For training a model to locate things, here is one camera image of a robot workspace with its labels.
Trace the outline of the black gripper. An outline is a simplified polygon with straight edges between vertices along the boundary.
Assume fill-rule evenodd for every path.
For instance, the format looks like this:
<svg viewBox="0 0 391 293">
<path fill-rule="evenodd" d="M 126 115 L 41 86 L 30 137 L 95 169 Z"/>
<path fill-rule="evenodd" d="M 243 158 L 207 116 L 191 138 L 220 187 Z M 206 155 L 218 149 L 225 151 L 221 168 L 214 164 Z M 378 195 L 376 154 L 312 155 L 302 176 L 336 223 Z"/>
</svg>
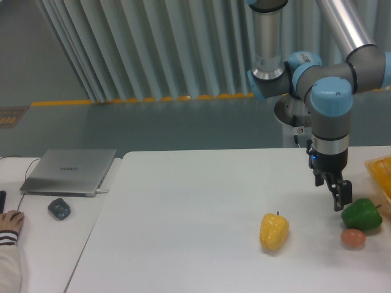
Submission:
<svg viewBox="0 0 391 293">
<path fill-rule="evenodd" d="M 352 183 L 342 177 L 342 171 L 348 163 L 348 142 L 348 138 L 311 138 L 306 141 L 306 153 L 315 186 L 322 186 L 326 181 L 334 199 L 334 211 L 341 211 L 345 205 L 352 203 Z"/>
</svg>

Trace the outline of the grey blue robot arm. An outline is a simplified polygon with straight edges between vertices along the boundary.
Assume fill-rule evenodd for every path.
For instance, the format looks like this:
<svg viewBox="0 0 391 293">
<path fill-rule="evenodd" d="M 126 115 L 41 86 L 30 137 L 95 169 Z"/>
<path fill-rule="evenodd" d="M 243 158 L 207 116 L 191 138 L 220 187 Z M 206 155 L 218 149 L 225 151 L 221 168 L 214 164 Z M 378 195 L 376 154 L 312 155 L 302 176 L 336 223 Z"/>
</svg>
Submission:
<svg viewBox="0 0 391 293">
<path fill-rule="evenodd" d="M 343 179 L 348 160 L 353 96 L 390 85 L 390 53 L 382 52 L 352 1 L 318 1 L 344 57 L 325 67 L 311 54 L 282 60 L 282 11 L 286 1 L 248 1 L 254 18 L 255 61 L 248 71 L 257 98 L 286 94 L 310 117 L 312 136 L 306 152 L 315 185 L 326 184 L 334 210 L 352 202 L 352 184 Z"/>
</svg>

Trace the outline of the white sleeved forearm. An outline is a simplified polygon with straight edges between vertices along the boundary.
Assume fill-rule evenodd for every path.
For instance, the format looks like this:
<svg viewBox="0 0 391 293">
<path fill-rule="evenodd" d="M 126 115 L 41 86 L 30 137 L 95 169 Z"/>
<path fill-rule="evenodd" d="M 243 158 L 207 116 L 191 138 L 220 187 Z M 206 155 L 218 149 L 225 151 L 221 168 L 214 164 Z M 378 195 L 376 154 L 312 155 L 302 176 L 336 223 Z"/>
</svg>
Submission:
<svg viewBox="0 0 391 293">
<path fill-rule="evenodd" d="M 1 292 L 20 292 L 21 263 L 18 233 L 1 231 Z"/>
</svg>

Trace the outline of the person's hand on mouse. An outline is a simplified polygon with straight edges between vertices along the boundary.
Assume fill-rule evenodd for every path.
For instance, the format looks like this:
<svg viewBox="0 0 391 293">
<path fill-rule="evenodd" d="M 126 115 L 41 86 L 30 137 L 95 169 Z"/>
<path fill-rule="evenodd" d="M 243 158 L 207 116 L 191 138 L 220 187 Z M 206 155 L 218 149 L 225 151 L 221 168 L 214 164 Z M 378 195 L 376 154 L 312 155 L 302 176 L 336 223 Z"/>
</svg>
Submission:
<svg viewBox="0 0 391 293">
<path fill-rule="evenodd" d="M 0 230 L 1 232 L 13 232 L 19 234 L 24 223 L 24 213 L 11 210 L 1 214 Z"/>
</svg>

